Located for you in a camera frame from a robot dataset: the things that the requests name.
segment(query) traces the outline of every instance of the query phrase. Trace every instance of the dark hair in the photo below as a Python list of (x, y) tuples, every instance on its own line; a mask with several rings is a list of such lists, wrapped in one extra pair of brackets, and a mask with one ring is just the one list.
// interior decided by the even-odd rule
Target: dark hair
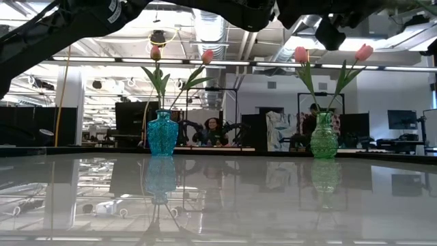
[(210, 123), (210, 120), (216, 120), (216, 123), (217, 123), (217, 127), (216, 127), (216, 129), (217, 130), (221, 130), (221, 123), (220, 123), (220, 119), (218, 119), (218, 118), (209, 118), (209, 119), (207, 119), (206, 121), (205, 121), (205, 128), (206, 128), (206, 130), (210, 130), (210, 126), (209, 126), (209, 123)]
[(319, 106), (319, 105), (316, 105), (315, 103), (313, 103), (313, 104), (309, 107), (309, 109), (317, 110), (317, 106)]

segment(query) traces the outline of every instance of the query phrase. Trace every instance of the green vase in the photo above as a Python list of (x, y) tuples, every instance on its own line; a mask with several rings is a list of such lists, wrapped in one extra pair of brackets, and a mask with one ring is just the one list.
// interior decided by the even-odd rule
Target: green vase
[(317, 159), (332, 159), (337, 153), (339, 143), (331, 127), (331, 118), (331, 113), (317, 115), (317, 126), (311, 136), (311, 151)]

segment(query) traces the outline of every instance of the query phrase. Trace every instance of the tulip leaf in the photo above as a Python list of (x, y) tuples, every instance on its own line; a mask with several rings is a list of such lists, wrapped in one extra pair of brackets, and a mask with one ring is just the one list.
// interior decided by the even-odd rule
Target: tulip leaf
[(308, 90), (311, 93), (314, 93), (314, 87), (313, 87), (313, 80), (311, 78), (311, 64), (309, 61), (307, 62), (307, 65), (305, 66), (305, 85), (307, 85)]
[(200, 66), (200, 68), (196, 69), (188, 78), (187, 83), (190, 83), (190, 81), (192, 81), (193, 79), (196, 79), (196, 77), (202, 73), (203, 69), (205, 69), (205, 66)]
[(164, 79), (162, 79), (160, 88), (161, 88), (161, 94), (165, 96), (165, 87), (167, 86), (167, 82), (170, 79), (170, 74), (165, 75)]
[(152, 82), (153, 86), (156, 89), (156, 92), (158, 92), (158, 95), (160, 95), (160, 83), (156, 80), (155, 76), (150, 72), (147, 68), (141, 67), (146, 75), (149, 77), (149, 80)]
[(200, 79), (195, 79), (195, 80), (193, 80), (193, 81), (189, 81), (189, 82), (187, 82), (186, 85), (182, 88), (182, 90), (190, 89), (190, 88), (192, 88), (192, 87), (194, 87), (194, 86), (196, 86), (196, 85), (198, 85), (198, 84), (200, 84), (200, 83), (203, 83), (203, 82), (205, 82), (205, 81), (210, 81), (210, 80), (213, 80), (213, 79), (214, 79), (214, 78), (212, 78), (212, 77), (205, 77), (205, 78), (200, 78)]
[(346, 60), (343, 61), (343, 66), (340, 70), (339, 80), (337, 82), (337, 86), (335, 87), (335, 95), (338, 95), (343, 89), (343, 83), (345, 81), (345, 75), (346, 75)]
[(347, 78), (345, 78), (345, 81), (343, 82), (343, 86), (341, 87), (341, 89), (340, 90), (342, 90), (344, 87), (346, 87), (347, 85), (348, 85), (348, 83), (350, 83), (358, 74), (360, 74), (360, 72), (362, 72), (364, 69), (365, 69), (366, 67), (364, 67), (364, 68), (361, 68), (360, 70), (356, 70), (356, 71), (354, 71), (354, 72), (351, 72), (350, 73), (350, 75), (347, 77)]

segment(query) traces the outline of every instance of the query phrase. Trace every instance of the black partition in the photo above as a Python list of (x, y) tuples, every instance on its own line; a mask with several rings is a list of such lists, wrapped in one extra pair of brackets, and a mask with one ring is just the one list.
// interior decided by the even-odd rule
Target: black partition
[[(0, 107), (0, 144), (19, 147), (53, 146), (40, 129), (55, 132), (59, 109), (56, 107)], [(77, 108), (63, 107), (59, 123), (58, 146), (74, 145)]]

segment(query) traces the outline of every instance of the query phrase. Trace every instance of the person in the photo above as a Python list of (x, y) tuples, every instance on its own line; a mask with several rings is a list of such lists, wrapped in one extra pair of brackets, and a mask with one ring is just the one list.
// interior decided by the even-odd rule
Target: person
[(205, 121), (205, 129), (193, 135), (193, 141), (200, 141), (203, 146), (225, 146), (229, 143), (218, 118), (209, 118)]
[(290, 149), (296, 148), (296, 144), (302, 144), (309, 150), (309, 142), (311, 141), (311, 134), (315, 130), (317, 126), (317, 114), (318, 114), (318, 105), (313, 103), (310, 108), (310, 115), (308, 115), (302, 123), (302, 134), (296, 133), (292, 136), (290, 140)]

